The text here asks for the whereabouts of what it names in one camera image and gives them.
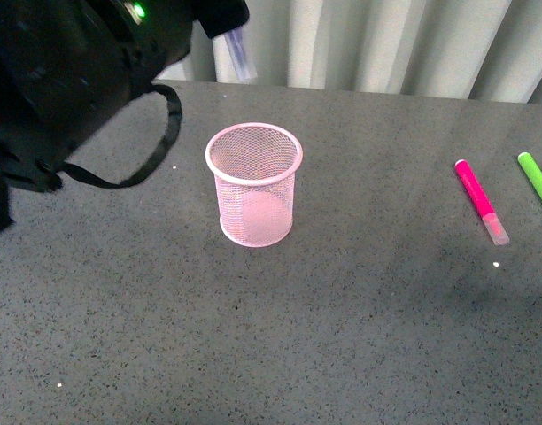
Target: green light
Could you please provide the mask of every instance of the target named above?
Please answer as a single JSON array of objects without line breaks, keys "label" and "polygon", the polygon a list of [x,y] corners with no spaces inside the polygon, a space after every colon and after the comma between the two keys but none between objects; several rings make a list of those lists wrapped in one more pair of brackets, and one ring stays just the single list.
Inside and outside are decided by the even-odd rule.
[{"label": "green light", "polygon": [[135,3],[133,5],[133,10],[135,11],[135,14],[139,17],[139,18],[144,18],[145,17],[145,10],[144,8],[139,4],[139,3]]}]

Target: pen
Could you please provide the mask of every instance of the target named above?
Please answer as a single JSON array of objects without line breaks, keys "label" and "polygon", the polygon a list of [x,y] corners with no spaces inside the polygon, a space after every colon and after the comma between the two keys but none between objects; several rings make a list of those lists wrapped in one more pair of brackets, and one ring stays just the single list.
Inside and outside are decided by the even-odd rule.
[{"label": "pen", "polygon": [[492,203],[485,195],[484,189],[470,168],[468,161],[466,161],[466,159],[461,159],[456,162],[454,168],[464,184],[469,197],[476,206],[477,212],[480,214],[485,228],[487,228],[487,231],[492,237],[493,243],[496,245],[505,245],[509,243],[509,236],[507,236],[497,214],[493,210]]},{"label": "pen", "polygon": [[517,157],[517,160],[542,199],[542,171],[540,171],[535,159],[529,152],[523,152]]}]

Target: pen holder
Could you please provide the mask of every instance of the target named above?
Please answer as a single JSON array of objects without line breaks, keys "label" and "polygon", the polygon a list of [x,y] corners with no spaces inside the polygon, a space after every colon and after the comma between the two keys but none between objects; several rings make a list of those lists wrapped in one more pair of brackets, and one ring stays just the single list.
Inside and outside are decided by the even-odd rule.
[{"label": "pen holder", "polygon": [[292,226],[295,172],[303,151],[288,131],[258,122],[237,124],[206,147],[224,234],[244,246],[279,242]]}]

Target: gray countertop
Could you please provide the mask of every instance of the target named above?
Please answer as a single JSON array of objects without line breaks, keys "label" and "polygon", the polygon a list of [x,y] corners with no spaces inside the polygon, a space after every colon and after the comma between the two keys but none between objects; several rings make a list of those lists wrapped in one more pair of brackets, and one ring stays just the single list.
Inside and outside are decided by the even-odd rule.
[{"label": "gray countertop", "polygon": [[[0,424],[542,424],[542,204],[516,161],[542,166],[542,106],[174,86],[180,141],[143,185],[12,192]],[[121,180],[165,114],[133,103],[73,162]],[[243,121],[305,153],[293,229],[268,248],[222,234],[205,164]]]}]

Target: bag strap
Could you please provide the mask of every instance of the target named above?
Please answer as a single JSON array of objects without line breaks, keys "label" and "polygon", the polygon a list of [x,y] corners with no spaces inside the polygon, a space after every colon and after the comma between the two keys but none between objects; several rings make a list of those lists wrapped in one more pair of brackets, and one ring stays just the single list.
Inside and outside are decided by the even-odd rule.
[{"label": "bag strap", "polygon": [[165,135],[159,140],[155,151],[149,156],[145,163],[131,177],[123,182],[110,183],[101,179],[90,171],[75,164],[64,163],[61,171],[64,171],[71,178],[78,182],[90,184],[102,189],[124,189],[142,183],[147,179],[163,162],[169,150],[176,142],[181,131],[182,106],[181,100],[173,88],[163,84],[152,84],[145,93],[159,93],[166,98],[168,109],[168,122]]}]

